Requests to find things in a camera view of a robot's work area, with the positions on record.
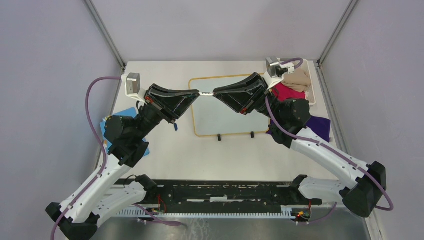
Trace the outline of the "yellow framed whiteboard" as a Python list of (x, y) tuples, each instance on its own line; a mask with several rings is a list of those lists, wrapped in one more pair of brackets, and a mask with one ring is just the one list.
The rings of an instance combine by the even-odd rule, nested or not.
[[(238, 83), (248, 74), (192, 78), (190, 90), (211, 93), (215, 88)], [(270, 119), (256, 111), (244, 116), (213, 96), (200, 96), (191, 105), (194, 134), (198, 137), (266, 133)]]

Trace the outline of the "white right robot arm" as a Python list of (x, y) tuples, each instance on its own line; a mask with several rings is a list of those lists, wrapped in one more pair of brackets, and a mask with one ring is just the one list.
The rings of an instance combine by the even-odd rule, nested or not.
[(334, 180), (297, 177), (288, 191), (293, 203), (302, 204), (307, 199), (340, 202), (353, 214), (367, 218), (379, 208), (381, 198), (388, 197), (386, 167), (378, 161), (369, 164), (350, 156), (309, 128), (311, 113), (306, 99), (279, 100), (258, 73), (215, 88), (213, 96), (242, 115), (256, 111), (268, 117), (276, 143), (312, 159), (335, 176)]

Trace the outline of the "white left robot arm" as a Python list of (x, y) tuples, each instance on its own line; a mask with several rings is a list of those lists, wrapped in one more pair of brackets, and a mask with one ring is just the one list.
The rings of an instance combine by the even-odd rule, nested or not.
[(104, 138), (111, 145), (102, 150), (103, 162), (70, 197), (46, 208), (54, 228), (69, 240), (89, 240), (123, 209), (156, 200), (155, 182), (146, 175), (108, 197), (105, 194), (144, 157), (149, 147), (145, 137), (161, 121), (173, 124), (201, 96), (197, 89), (170, 90), (156, 84), (148, 89), (126, 84), (125, 94), (140, 103), (138, 114), (112, 115), (106, 120)]

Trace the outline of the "blue whiteboard marker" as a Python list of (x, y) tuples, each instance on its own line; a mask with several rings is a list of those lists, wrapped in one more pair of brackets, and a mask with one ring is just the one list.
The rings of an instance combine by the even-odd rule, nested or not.
[(200, 92), (199, 96), (200, 97), (213, 97), (214, 93), (213, 92)]

